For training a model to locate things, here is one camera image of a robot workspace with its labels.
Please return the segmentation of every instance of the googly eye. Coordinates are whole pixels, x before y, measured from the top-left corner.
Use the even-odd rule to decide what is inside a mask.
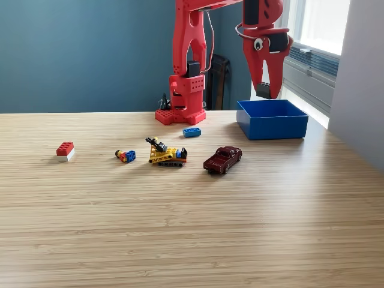
[[[260,51],[263,49],[263,40],[258,38],[254,41],[254,48],[256,51]]]

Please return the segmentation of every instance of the red robot arm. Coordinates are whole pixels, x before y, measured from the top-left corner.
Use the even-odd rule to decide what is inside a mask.
[[[271,80],[270,98],[277,98],[283,81],[284,58],[293,43],[287,35],[288,29],[274,28],[274,22],[283,12],[283,0],[176,0],[176,27],[173,35],[175,75],[169,79],[171,108],[158,110],[155,114],[156,119],[163,124],[183,122],[196,125],[205,119],[202,107],[204,73],[209,67],[206,64],[203,13],[204,10],[237,2],[243,2],[243,20],[236,31],[244,39],[244,54],[255,89],[262,80],[265,60]],[[240,27],[244,28],[244,33],[239,32]],[[189,47],[193,51],[193,61],[187,61]]]

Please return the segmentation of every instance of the toy car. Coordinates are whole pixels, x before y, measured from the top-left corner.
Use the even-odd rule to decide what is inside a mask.
[[[204,169],[208,173],[226,174],[232,165],[240,161],[242,152],[239,148],[225,146],[217,149],[215,155],[204,162]]]

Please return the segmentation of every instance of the blue plastic bin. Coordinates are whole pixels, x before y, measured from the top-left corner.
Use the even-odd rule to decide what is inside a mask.
[[[238,101],[237,122],[249,140],[297,139],[308,115],[288,100]]]

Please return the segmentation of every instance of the white lego brick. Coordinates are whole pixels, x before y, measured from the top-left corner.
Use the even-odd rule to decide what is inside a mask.
[[[59,162],[68,162],[71,160],[73,155],[74,155],[74,148],[67,156],[56,156],[56,157],[58,158]]]

